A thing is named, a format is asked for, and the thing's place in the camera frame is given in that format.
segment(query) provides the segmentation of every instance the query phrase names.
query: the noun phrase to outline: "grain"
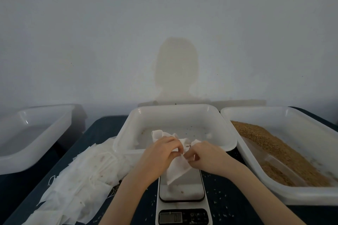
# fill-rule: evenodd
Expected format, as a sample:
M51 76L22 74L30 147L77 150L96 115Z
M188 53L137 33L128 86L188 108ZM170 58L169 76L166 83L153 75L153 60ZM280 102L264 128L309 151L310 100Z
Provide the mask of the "grain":
M241 136L252 140L270 155L288 166L302 177L308 186L330 186L330 182L327 177L319 173L317 169L314 168L301 154L293 150L279 138L273 136L266 129L258 125L251 125L237 121L231 122ZM270 178L283 185L291 186L290 184L293 184L287 177L285 177L284 174L268 163L264 163L262 165L262 169Z

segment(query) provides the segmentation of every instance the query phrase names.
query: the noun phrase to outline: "digital scale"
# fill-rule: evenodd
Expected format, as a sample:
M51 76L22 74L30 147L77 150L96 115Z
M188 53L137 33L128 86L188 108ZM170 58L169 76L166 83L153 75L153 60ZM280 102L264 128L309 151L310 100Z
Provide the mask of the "digital scale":
M158 180L156 225L212 225L200 170L190 169L172 184L166 175Z

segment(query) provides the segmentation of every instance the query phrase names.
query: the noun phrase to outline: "empty white tray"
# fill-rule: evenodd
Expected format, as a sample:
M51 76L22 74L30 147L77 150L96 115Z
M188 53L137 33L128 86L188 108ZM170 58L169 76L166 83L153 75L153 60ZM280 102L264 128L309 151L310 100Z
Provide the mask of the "empty white tray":
M179 138L209 141L225 151L234 149L241 137L230 121L222 118L217 108L207 104L148 106L134 109L113 144L137 162L152 143L151 131L163 130Z
M230 107L225 120L259 125L300 153L325 176L338 178L338 132L289 107ZM242 138L237 148L247 166L283 203L338 205L338 187L289 187L268 177Z
M73 105L28 108L0 119L0 174L34 165L71 125Z

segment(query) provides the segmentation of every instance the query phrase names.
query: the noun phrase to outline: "hand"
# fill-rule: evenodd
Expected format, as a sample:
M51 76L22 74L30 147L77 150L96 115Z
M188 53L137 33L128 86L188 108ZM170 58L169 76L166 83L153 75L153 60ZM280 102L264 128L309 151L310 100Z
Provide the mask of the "hand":
M129 173L148 187L163 174L171 161L183 154L183 145L175 137L162 137L151 144L141 156L134 169Z
M229 156L220 147L209 142L196 143L184 154L193 168L224 177L231 177L243 164Z

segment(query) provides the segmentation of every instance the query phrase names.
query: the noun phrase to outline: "white wall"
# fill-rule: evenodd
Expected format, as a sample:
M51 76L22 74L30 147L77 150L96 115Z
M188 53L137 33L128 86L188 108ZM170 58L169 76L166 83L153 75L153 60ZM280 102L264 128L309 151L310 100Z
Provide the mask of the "white wall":
M0 0L0 112L76 103L89 126L154 100L259 99L336 122L337 14L338 0Z

